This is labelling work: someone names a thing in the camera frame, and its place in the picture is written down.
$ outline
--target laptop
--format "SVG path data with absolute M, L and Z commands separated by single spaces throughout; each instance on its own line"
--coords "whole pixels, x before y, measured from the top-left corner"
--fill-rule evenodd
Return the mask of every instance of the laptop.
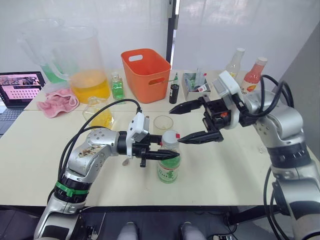
M 0 73 L 0 136 L 45 85 L 39 71 Z

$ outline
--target yellow liquid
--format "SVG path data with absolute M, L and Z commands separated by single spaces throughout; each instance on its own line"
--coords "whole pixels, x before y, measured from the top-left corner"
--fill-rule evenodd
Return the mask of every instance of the yellow liquid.
M 111 129 L 114 123 L 114 117 L 109 109 L 104 110 L 98 116 L 96 116 L 90 123 L 91 126 L 102 126 Z
M 101 70 L 86 70 L 72 75 L 70 87 L 83 104 L 88 103 L 89 97 L 107 99 L 110 96 L 107 76 Z

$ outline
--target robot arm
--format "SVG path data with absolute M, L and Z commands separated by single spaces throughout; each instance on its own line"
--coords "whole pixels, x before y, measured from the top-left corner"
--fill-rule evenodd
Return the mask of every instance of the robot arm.
M 242 96 L 236 81 L 222 72 L 214 82 L 222 99 L 210 101 L 204 95 L 197 100 L 174 107 L 171 114 L 184 114 L 204 106 L 203 123 L 207 132 L 189 134 L 179 142 L 202 144 L 220 142 L 220 129 L 232 129 L 239 122 L 243 127 L 253 125 L 266 146 L 271 159 L 271 170 L 276 178 L 272 184 L 274 198 L 280 212 L 290 215 L 295 238 L 307 239 L 320 233 L 320 175 L 311 160 L 303 132 L 303 119 L 292 107 L 278 102 L 267 115 L 251 117 L 261 106 L 261 95 L 253 92 Z M 265 91 L 264 108 L 268 108 L 275 97 Z
M 150 144 L 160 144 L 161 135 L 151 135 L 149 118 L 141 112 L 130 122 L 127 131 L 97 128 L 85 142 L 71 152 L 62 178 L 38 222 L 34 239 L 51 237 L 63 240 L 87 239 L 87 230 L 80 210 L 104 162 L 110 156 L 127 155 L 141 158 L 141 167 L 148 160 L 165 160 L 179 153 L 169 150 L 150 151 Z

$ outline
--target laptop screen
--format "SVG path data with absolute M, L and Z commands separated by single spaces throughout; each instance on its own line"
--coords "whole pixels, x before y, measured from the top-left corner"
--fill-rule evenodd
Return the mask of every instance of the laptop screen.
M 25 107 L 44 86 L 38 72 L 0 73 L 0 95 L 7 107 Z

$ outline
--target orange plastic basket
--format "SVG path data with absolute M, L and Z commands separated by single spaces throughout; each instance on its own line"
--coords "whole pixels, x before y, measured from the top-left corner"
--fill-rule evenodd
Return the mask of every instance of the orange plastic basket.
M 126 81 L 139 102 L 164 99 L 171 65 L 156 51 L 141 48 L 121 54 Z

